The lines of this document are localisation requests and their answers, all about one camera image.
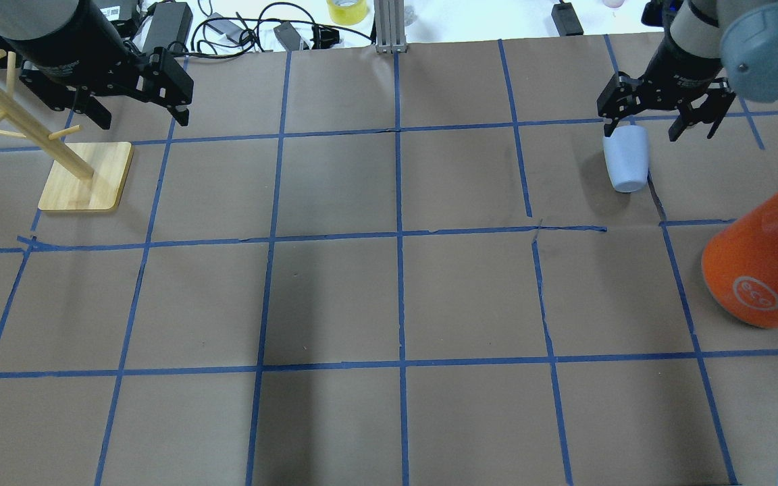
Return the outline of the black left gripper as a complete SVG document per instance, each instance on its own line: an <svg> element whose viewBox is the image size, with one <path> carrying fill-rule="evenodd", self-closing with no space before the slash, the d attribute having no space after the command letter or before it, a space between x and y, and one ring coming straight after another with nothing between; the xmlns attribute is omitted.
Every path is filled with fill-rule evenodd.
<svg viewBox="0 0 778 486"><path fill-rule="evenodd" d="M151 53L126 47L112 59L90 53L51 67L28 59L19 80L50 110L73 109L102 130L111 129L112 116L101 97L123 96L164 107L182 127L190 120L194 80L166 47Z"/></svg>

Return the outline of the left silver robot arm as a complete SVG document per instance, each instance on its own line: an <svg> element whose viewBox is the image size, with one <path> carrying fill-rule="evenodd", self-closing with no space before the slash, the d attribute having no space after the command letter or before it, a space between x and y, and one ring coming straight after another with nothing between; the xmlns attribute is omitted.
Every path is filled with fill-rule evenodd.
<svg viewBox="0 0 778 486"><path fill-rule="evenodd" d="M19 78L54 111L71 109L107 130L102 97L164 107L187 126L194 81L174 43L139 49L93 1L0 1L0 37L30 64Z"/></svg>

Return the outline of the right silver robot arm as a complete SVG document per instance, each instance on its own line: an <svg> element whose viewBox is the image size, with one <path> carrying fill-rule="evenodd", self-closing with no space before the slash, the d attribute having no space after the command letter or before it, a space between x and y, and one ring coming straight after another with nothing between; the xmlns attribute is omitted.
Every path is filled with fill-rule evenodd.
<svg viewBox="0 0 778 486"><path fill-rule="evenodd" d="M640 77L612 75L596 101L603 135L647 110L676 111L670 141L696 124L715 135L737 97L778 101L778 1L649 1L663 37Z"/></svg>

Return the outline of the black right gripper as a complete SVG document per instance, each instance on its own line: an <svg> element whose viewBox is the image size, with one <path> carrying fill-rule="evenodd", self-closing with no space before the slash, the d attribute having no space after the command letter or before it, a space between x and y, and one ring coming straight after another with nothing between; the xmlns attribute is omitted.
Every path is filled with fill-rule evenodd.
<svg viewBox="0 0 778 486"><path fill-rule="evenodd" d="M713 138L737 98L728 80L715 80L721 71L719 64L685 73L650 67L637 79L614 73L596 99L597 114L604 121L603 136L610 138L629 116L657 110L678 111L668 129L670 142L697 124L710 124L706 138Z"/></svg>

